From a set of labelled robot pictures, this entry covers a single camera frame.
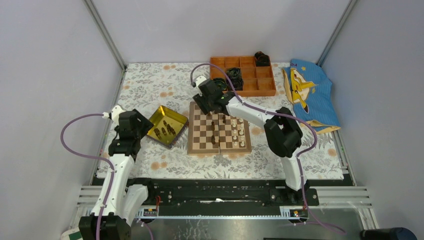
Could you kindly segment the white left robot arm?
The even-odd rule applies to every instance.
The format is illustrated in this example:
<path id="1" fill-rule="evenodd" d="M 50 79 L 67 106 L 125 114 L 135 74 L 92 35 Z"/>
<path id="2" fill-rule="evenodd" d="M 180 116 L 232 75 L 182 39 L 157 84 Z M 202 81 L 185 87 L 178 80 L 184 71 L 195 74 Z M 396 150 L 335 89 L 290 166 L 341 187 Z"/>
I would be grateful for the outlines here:
<path id="1" fill-rule="evenodd" d="M 95 217 L 112 213 L 130 226 L 141 204 L 148 206 L 155 200 L 154 190 L 145 185 L 127 187 L 131 169 L 141 149 L 141 140 L 153 124 L 136 109 L 125 110 L 120 105 L 115 105 L 108 117 L 116 124 L 116 136 L 108 147 L 109 167 L 91 213 Z"/>

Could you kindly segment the gold tin box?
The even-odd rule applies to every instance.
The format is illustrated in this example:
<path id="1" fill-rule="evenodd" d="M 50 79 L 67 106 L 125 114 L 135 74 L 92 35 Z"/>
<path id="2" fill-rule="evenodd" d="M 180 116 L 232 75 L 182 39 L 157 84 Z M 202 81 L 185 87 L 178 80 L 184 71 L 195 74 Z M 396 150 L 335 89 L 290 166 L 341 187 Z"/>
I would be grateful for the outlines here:
<path id="1" fill-rule="evenodd" d="M 172 149 L 189 125 L 189 119 L 164 106 L 160 105 L 149 118 L 153 124 L 147 136 L 161 146 Z"/>

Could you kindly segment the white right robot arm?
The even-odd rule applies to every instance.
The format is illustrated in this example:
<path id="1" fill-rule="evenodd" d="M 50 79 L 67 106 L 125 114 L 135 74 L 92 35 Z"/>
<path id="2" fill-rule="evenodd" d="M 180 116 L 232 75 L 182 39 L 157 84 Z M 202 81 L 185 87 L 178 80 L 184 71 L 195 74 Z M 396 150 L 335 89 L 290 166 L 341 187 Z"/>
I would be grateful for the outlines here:
<path id="1" fill-rule="evenodd" d="M 303 133 L 291 111 L 286 107 L 268 110 L 234 91 L 223 92 L 204 76 L 192 80 L 191 86 L 198 91 L 193 99 L 205 115 L 214 112 L 241 118 L 264 130 L 269 149 L 280 157 L 283 166 L 287 201 L 301 205 L 307 199 L 309 185 L 299 160 Z"/>

